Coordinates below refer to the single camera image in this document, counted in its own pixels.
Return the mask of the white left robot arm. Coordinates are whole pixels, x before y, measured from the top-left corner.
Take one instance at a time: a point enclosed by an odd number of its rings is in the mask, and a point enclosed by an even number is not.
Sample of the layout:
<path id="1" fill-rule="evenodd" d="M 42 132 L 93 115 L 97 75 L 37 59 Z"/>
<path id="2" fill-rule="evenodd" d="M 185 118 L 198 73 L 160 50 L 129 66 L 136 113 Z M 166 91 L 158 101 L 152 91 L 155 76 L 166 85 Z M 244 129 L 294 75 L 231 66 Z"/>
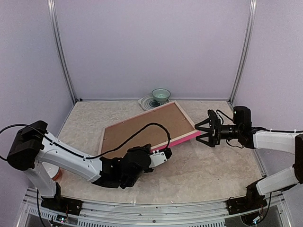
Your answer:
<path id="1" fill-rule="evenodd" d="M 66 199 L 58 193 L 58 186 L 43 168 L 43 162 L 105 188 L 133 187 L 142 174 L 153 171 L 150 145 L 135 147 L 123 157 L 93 158 L 60 142 L 47 130 L 47 125 L 41 120 L 30 125 L 20 124 L 7 162 L 13 168 L 25 171 L 41 196 L 56 210 L 66 206 Z"/>

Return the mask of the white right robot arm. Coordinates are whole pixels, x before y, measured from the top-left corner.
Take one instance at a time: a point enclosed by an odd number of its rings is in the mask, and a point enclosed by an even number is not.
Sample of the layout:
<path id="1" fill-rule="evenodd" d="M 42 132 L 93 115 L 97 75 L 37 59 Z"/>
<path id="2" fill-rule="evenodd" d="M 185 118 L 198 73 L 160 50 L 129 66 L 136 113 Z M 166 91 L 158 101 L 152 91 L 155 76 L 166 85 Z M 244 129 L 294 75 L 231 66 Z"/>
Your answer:
<path id="1" fill-rule="evenodd" d="M 209 109 L 208 117 L 197 123 L 195 129 L 201 132 L 196 140 L 214 148 L 222 140 L 236 140 L 240 147 L 255 152 L 269 151 L 285 157 L 287 163 L 276 168 L 271 175 L 257 180 L 247 186 L 242 206 L 252 210 L 261 199 L 270 192 L 284 191 L 303 183 L 303 132 L 298 130 L 273 130 L 254 127 L 251 121 L 251 110 L 245 106 L 233 109 L 232 124 L 224 124 L 220 110 Z"/>

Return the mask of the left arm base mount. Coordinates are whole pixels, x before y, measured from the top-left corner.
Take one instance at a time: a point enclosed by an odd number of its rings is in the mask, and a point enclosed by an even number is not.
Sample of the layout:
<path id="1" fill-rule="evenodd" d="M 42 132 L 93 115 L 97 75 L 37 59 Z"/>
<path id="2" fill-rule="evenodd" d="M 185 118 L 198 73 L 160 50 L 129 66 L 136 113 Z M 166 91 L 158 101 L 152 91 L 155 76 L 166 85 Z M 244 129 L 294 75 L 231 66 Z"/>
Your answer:
<path id="1" fill-rule="evenodd" d="M 67 215 L 80 215 L 83 201 L 61 196 L 61 187 L 56 182 L 55 195 L 52 198 L 42 196 L 41 205 L 50 210 L 65 213 Z"/>

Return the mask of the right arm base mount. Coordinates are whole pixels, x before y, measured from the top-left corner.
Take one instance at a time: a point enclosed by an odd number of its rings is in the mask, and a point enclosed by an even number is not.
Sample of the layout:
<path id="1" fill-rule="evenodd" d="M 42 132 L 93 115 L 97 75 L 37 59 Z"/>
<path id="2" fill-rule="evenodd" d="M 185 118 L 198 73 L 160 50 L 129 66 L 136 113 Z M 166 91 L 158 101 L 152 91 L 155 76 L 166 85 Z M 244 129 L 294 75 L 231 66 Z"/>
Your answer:
<path id="1" fill-rule="evenodd" d="M 247 186 L 246 195 L 243 197 L 230 197 L 227 201 L 229 215 L 239 214 L 267 206 L 265 195 L 260 195 L 254 182 Z"/>

